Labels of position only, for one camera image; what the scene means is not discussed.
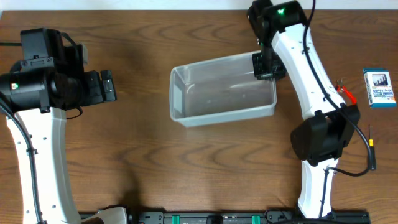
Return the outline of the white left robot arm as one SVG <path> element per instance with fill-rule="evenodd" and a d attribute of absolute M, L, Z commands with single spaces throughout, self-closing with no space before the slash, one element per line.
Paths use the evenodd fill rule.
<path fill-rule="evenodd" d="M 87 49 L 54 29 L 20 33 L 23 59 L 1 75 L 1 113 L 16 147 L 24 223 L 130 223 L 123 205 L 76 209 L 65 150 L 68 110 L 116 100 L 109 70 L 86 71 Z"/>

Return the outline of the clear plastic storage container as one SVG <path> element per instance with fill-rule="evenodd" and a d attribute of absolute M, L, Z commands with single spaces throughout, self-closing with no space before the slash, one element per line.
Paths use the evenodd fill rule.
<path fill-rule="evenodd" d="M 274 80 L 254 76 L 252 52 L 180 65 L 170 72 L 169 107 L 185 127 L 272 116 Z"/>

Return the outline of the red handled pliers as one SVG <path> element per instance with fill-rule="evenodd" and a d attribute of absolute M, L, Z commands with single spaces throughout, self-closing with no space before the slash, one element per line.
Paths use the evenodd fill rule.
<path fill-rule="evenodd" d="M 356 105 L 356 104 L 357 104 L 357 100 L 356 100 L 355 96 L 352 94 L 352 92 L 350 92 L 350 91 L 345 87 L 345 85 L 344 85 L 342 79 L 339 79 L 339 80 L 336 81 L 335 89 L 336 89 L 337 92 L 343 93 L 345 96 L 347 96 L 347 97 L 350 99 L 350 101 L 351 101 L 351 103 L 352 103 L 353 105 Z"/>

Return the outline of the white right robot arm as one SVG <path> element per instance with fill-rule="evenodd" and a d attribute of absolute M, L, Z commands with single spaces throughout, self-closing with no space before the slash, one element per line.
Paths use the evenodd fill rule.
<path fill-rule="evenodd" d="M 354 134 L 359 109 L 348 106 L 331 84 L 298 1 L 254 1 L 247 17 L 261 46 L 252 57 L 254 76 L 259 80 L 289 76 L 300 103 L 303 122 L 290 134 L 302 161 L 298 209 L 305 218 L 324 218 L 331 212 L 333 171 Z"/>

